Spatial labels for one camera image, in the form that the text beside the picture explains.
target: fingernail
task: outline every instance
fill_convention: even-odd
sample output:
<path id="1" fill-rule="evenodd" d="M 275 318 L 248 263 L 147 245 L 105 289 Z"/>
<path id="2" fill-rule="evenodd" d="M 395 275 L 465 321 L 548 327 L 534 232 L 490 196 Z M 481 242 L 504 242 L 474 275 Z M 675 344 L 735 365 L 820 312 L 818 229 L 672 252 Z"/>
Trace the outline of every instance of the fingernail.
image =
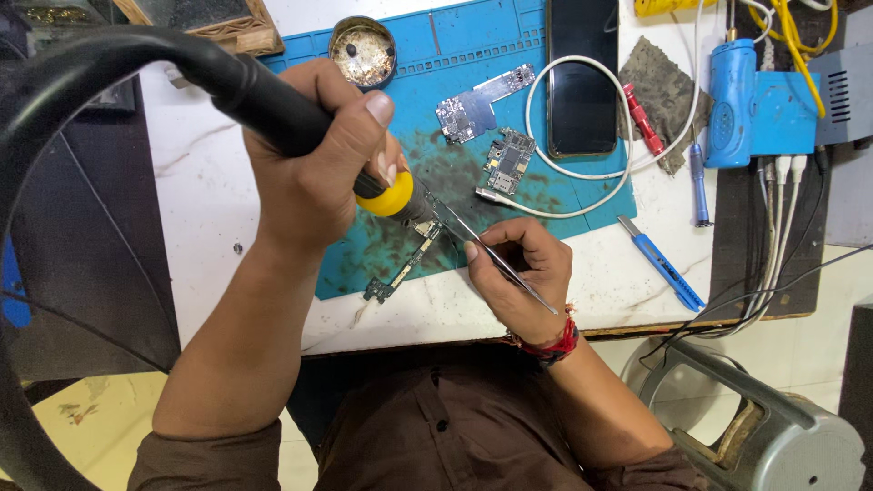
<path id="1" fill-rule="evenodd" d="M 392 163 L 391 165 L 388 166 L 388 175 L 385 176 L 385 180 L 388 181 L 389 188 L 394 187 L 394 181 L 396 180 L 396 178 L 397 178 L 397 164 Z"/>
<path id="2" fill-rule="evenodd" d="M 394 115 L 394 103 L 384 93 L 378 93 L 367 101 L 367 110 L 383 128 L 387 128 Z"/>
<path id="3" fill-rule="evenodd" d="M 468 240 L 464 242 L 464 254 L 467 255 L 467 262 L 470 263 L 479 255 L 479 250 L 476 248 L 475 244 Z"/>
<path id="4" fill-rule="evenodd" d="M 379 152 L 379 155 L 376 157 L 376 170 L 379 171 L 382 179 L 388 181 L 388 166 L 385 165 L 385 152 Z"/>

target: work table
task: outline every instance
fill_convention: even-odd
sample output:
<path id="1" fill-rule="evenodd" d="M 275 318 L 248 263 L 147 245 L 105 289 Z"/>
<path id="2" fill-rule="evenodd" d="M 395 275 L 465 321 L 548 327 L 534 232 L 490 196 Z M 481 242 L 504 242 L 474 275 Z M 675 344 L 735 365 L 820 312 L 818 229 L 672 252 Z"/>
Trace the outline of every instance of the work table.
<path id="1" fill-rule="evenodd" d="M 330 28 L 351 15 L 389 17 L 455 3 L 432 0 L 414 6 L 401 0 L 325 0 L 300 9 L 291 2 L 265 0 L 282 36 Z M 630 0 L 620 2 L 619 66 L 640 36 L 660 47 L 680 69 L 692 74 L 693 10 L 639 19 Z M 709 53 L 723 42 L 725 9 L 704 11 L 701 87 L 708 87 Z M 210 104 L 196 87 L 171 86 L 163 63 L 141 72 L 148 136 L 155 168 L 168 266 L 182 346 L 206 320 L 242 258 L 258 225 L 258 193 L 245 153 L 241 128 Z M 524 110 L 526 89 L 511 96 Z M 398 107 L 397 111 L 406 110 Z M 432 107 L 415 107 L 432 111 Z M 434 129 L 439 123 L 434 118 Z M 642 141 L 636 154 L 647 155 Z M 656 165 L 632 175 L 636 226 L 657 244 L 697 294 L 710 293 L 713 228 L 693 226 L 693 189 L 688 166 L 669 176 Z M 712 220 L 717 173 L 707 170 L 705 186 Z M 694 314 L 639 253 L 618 224 L 566 239 L 573 248 L 568 301 L 584 331 L 680 322 Z M 361 293 L 313 301 L 303 334 L 305 354 L 375 349 L 430 342 L 502 336 L 505 328 L 477 295 L 466 268 L 405 281 L 383 305 L 365 306 Z"/>

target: circuit board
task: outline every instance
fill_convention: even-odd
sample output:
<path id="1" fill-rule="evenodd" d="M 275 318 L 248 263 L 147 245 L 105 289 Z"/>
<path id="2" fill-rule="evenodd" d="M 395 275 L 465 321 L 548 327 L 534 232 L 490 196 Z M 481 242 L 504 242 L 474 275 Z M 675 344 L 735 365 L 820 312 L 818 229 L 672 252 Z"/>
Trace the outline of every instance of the circuit board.
<path id="1" fill-rule="evenodd" d="M 433 244 L 433 241 L 439 237 L 439 234 L 445 230 L 443 224 L 436 220 L 430 220 L 429 222 L 424 222 L 415 227 L 416 232 L 424 237 L 424 242 L 415 252 L 412 253 L 412 256 L 409 257 L 409 260 L 401 268 L 400 272 L 395 275 L 394 279 L 391 280 L 391 283 L 384 283 L 382 280 L 378 278 L 373 278 L 367 284 L 367 289 L 364 290 L 364 300 L 370 300 L 371 298 L 376 298 L 379 303 L 385 303 L 385 299 L 394 294 L 400 284 L 403 282 L 403 279 L 406 278 L 406 275 L 412 271 L 413 266 L 420 263 L 424 254 L 428 251 L 428 247 Z"/>
<path id="2" fill-rule="evenodd" d="M 491 142 L 488 160 L 482 170 L 491 173 L 488 185 L 492 189 L 512 196 L 519 187 L 537 143 L 511 128 L 501 128 L 500 134 L 503 140 Z"/>
<path id="3" fill-rule="evenodd" d="M 533 65 L 525 63 L 499 77 L 436 105 L 436 117 L 449 144 L 464 143 L 497 127 L 491 103 L 529 86 L 536 78 Z"/>

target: person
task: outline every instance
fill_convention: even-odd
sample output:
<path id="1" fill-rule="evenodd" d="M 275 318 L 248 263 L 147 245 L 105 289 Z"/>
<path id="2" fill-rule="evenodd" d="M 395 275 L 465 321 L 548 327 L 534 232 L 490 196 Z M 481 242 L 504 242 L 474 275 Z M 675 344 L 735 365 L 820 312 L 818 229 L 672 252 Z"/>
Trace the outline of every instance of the person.
<path id="1" fill-rule="evenodd" d="M 366 168 L 390 186 L 409 166 L 387 131 L 395 107 L 385 93 L 362 94 L 324 59 L 280 77 L 334 113 L 333 124 L 311 154 L 292 159 L 244 132 L 261 200 L 257 237 L 176 362 L 129 489 L 279 489 L 278 416 L 299 391 L 308 392 L 290 409 L 327 415 L 320 432 L 307 431 L 306 418 L 292 411 L 319 462 L 316 489 L 706 488 L 648 408 L 573 336 L 572 322 L 508 282 L 470 242 L 470 280 L 497 319 L 527 351 L 560 345 L 560 355 L 540 356 L 547 360 L 540 363 L 504 344 L 456 347 L 435 361 L 419 349 L 411 357 L 417 366 L 409 358 L 364 363 L 383 369 L 366 380 L 342 367 L 358 378 L 341 388 L 340 402 L 316 401 L 320 393 L 335 395 L 330 380 L 340 379 L 319 378 L 315 369 L 299 373 L 325 250 L 354 220 L 358 172 Z M 532 218 L 494 224 L 482 241 L 511 257 L 550 305 L 564 309 L 568 246 Z"/>

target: phone screen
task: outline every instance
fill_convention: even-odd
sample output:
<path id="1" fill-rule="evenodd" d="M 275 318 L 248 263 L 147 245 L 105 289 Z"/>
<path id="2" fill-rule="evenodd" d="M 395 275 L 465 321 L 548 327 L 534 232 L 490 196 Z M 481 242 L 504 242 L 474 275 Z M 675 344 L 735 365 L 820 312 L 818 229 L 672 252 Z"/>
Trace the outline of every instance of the phone screen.
<path id="1" fill-rule="evenodd" d="M 577 54 L 618 65 L 616 0 L 548 0 L 548 61 Z M 553 157 L 607 154 L 615 149 L 615 86 L 601 71 L 562 63 L 549 73 L 548 140 Z"/>

